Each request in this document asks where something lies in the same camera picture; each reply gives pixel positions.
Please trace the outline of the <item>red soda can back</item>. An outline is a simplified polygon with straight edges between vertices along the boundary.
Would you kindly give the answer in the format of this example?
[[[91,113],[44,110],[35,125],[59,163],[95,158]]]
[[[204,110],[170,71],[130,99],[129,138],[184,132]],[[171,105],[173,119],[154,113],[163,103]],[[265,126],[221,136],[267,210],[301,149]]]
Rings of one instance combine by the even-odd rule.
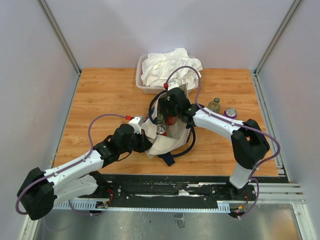
[[[176,116],[168,116],[165,119],[165,124],[168,126],[173,126],[177,122],[177,117]]]

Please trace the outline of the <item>red soda can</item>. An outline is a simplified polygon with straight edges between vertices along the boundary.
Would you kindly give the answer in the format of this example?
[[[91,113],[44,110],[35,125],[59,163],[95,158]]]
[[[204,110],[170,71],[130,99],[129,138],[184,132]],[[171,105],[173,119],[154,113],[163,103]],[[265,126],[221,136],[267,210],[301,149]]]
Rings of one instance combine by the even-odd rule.
[[[177,117],[176,116],[168,116],[165,119],[165,124],[168,126],[173,126],[177,122]]]
[[[166,136],[167,135],[167,127],[165,124],[158,124],[156,128],[156,133],[158,135]]]

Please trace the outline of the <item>red soda can front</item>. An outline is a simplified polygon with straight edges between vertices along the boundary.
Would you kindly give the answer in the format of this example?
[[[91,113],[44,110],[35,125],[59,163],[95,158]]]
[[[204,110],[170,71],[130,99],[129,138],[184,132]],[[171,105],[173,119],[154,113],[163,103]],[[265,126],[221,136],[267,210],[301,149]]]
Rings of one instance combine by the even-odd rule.
[[[167,135],[167,127],[165,124],[158,124],[156,128],[156,133],[158,135],[166,136]]]

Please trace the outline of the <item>beige canvas tote bag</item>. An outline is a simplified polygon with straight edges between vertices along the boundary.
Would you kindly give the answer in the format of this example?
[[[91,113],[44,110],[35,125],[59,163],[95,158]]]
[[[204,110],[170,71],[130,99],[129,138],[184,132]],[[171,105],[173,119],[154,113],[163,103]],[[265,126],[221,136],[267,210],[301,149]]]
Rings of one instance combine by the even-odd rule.
[[[185,86],[179,87],[188,97]],[[167,91],[158,93],[150,102],[147,119],[142,124],[145,136],[153,143],[152,147],[146,151],[148,157],[159,157],[171,166],[175,163],[175,158],[187,154],[195,145],[195,129],[188,120],[182,119],[182,114],[176,116],[174,125],[166,125],[167,134],[157,134],[157,113],[161,113],[160,98],[166,96]]]

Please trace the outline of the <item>purple soda can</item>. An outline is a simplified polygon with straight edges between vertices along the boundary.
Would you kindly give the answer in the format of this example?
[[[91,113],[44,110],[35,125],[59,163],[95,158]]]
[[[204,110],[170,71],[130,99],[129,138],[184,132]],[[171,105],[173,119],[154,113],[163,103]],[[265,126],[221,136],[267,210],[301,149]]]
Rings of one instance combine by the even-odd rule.
[[[230,107],[223,112],[223,115],[230,119],[236,119],[238,114],[235,108]]]

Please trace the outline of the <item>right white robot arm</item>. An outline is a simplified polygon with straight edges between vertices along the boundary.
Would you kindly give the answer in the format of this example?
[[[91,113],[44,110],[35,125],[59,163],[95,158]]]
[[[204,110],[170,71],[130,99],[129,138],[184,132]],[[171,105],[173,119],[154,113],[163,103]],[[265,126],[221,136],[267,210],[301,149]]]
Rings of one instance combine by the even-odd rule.
[[[190,127],[210,130],[231,142],[235,169],[229,177],[227,196],[240,199],[256,164],[270,150],[270,145],[258,123],[249,119],[240,121],[209,110],[199,103],[191,103],[182,89],[176,87],[159,98],[158,106],[164,118],[177,117]]]

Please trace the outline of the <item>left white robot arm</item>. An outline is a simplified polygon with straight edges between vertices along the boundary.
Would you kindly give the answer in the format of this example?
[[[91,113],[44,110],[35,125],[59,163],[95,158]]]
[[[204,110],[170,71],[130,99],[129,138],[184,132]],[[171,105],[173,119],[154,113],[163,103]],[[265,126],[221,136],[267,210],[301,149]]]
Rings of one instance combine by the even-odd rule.
[[[61,202],[92,194],[101,198],[107,185],[95,177],[98,170],[121,161],[122,154],[144,153],[152,145],[143,130],[136,133],[132,125],[123,123],[80,157],[55,168],[30,170],[17,192],[15,210],[39,220]]]

